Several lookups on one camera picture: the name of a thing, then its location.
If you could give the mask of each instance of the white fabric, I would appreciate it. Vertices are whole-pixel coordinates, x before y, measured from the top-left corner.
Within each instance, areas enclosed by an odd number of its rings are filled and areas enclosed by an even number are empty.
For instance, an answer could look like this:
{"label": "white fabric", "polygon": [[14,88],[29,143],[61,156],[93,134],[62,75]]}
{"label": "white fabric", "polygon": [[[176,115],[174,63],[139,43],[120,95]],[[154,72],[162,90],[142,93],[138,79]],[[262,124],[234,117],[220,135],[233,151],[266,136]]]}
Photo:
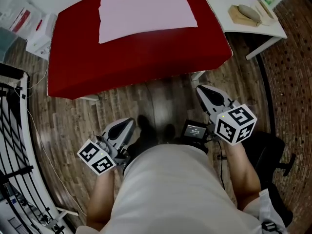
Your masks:
{"label": "white fabric", "polygon": [[100,233],[261,234],[259,209],[259,198],[244,212],[235,207],[201,150],[160,145],[127,167],[111,220]]}
{"label": "white fabric", "polygon": [[197,27],[187,0],[101,0],[99,43],[140,32]]}

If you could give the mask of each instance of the small display screen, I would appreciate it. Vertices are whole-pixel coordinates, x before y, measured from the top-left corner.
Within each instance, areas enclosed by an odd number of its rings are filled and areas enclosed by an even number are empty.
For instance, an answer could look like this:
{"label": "small display screen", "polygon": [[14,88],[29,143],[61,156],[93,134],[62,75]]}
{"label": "small display screen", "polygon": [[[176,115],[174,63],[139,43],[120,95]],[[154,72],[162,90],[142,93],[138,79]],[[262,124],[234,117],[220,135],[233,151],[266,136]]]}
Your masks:
{"label": "small display screen", "polygon": [[187,137],[195,137],[203,139],[206,132],[206,128],[187,125],[184,135]]}

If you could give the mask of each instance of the wooden block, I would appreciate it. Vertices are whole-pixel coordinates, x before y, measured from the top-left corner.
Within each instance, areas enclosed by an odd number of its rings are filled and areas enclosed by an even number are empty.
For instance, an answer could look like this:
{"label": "wooden block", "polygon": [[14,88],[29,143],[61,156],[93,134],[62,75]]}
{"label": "wooden block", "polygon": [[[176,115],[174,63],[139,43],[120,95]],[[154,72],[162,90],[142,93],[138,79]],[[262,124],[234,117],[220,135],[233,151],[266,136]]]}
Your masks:
{"label": "wooden block", "polygon": [[235,24],[242,24],[242,25],[247,25],[251,27],[258,27],[261,23],[257,23],[247,16],[243,15],[242,13],[239,12],[238,7],[235,5],[232,5],[229,8],[229,15],[232,18],[233,23]]}

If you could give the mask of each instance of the person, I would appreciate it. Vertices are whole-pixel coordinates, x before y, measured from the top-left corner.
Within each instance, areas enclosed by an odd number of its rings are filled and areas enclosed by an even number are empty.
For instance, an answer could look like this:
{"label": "person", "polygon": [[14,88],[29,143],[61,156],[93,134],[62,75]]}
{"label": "person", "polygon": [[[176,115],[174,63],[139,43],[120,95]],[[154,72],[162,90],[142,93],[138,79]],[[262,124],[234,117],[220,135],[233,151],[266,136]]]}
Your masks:
{"label": "person", "polygon": [[127,150],[131,162],[116,200],[110,170],[97,178],[87,226],[78,227],[77,234],[287,233],[241,143],[225,146],[236,207],[204,151],[158,145],[147,118],[139,116],[138,125],[141,134]]}

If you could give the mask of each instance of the black cable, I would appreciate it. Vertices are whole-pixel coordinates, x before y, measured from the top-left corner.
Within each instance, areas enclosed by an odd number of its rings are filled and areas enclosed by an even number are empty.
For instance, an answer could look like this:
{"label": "black cable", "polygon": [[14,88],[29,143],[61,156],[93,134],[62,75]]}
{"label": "black cable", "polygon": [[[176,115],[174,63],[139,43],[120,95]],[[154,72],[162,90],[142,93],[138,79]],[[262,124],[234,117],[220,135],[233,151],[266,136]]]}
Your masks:
{"label": "black cable", "polygon": [[220,147],[220,159],[221,159],[221,165],[220,165],[220,177],[221,177],[221,182],[222,182],[222,187],[223,189],[225,190],[225,186],[224,186],[224,182],[223,182],[223,177],[222,177],[222,162],[223,162],[223,156],[222,156],[222,148],[221,148],[221,144],[220,142],[218,141],[218,144],[219,144],[219,147]]}
{"label": "black cable", "polygon": [[152,103],[152,107],[153,107],[153,118],[154,118],[154,128],[156,130],[156,120],[155,120],[155,107],[154,107],[154,103],[153,103],[153,96],[152,96],[152,93],[150,91],[150,89],[148,88],[146,82],[144,83],[146,88],[147,88],[147,91],[149,92],[150,94],[150,99],[151,99],[151,103]]}

